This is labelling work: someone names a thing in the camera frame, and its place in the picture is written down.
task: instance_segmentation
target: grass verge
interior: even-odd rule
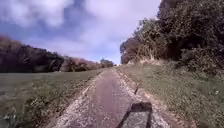
[[[36,128],[48,123],[98,73],[0,74],[0,127]]]
[[[164,101],[169,111],[185,120],[195,120],[199,128],[224,126],[223,77],[155,65],[121,66],[118,70]]]

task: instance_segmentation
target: narrow road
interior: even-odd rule
[[[152,105],[134,94],[115,70],[107,70],[57,120],[54,128],[169,128]]]

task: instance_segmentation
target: white cloud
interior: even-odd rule
[[[64,19],[65,8],[73,0],[5,0],[4,9],[7,20],[19,25],[29,25],[42,20],[47,25],[59,26]],[[119,46],[134,32],[139,20],[155,18],[160,0],[83,0],[82,9],[73,8],[69,19],[79,20],[80,24],[71,25],[69,35],[50,39],[39,39],[26,42],[44,42],[37,47],[57,51],[63,55],[84,57],[99,60],[108,58],[120,63]]]
[[[74,0],[1,0],[0,18],[28,26],[43,21],[51,27],[64,23],[64,11]]]

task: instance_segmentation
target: field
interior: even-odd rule
[[[121,66],[121,72],[157,96],[168,110],[199,128],[224,126],[224,77],[174,70],[169,66]]]
[[[48,123],[98,73],[0,74],[0,127],[35,128]]]

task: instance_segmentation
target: foliage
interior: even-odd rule
[[[135,43],[128,39],[121,45],[122,63],[154,56],[216,74],[224,69],[223,10],[223,0],[162,0],[158,19],[141,21],[130,38]]]
[[[102,59],[100,61],[100,65],[101,65],[101,68],[109,68],[109,67],[113,67],[114,63],[112,61]]]
[[[83,58],[62,57],[0,36],[0,72],[81,72],[111,65],[113,62],[107,60],[99,64]]]
[[[0,72],[52,72],[58,71],[62,63],[57,53],[0,36]]]
[[[87,70],[95,70],[101,68],[101,65],[96,62],[88,61],[83,58],[65,57],[60,71],[62,72],[81,72]]]

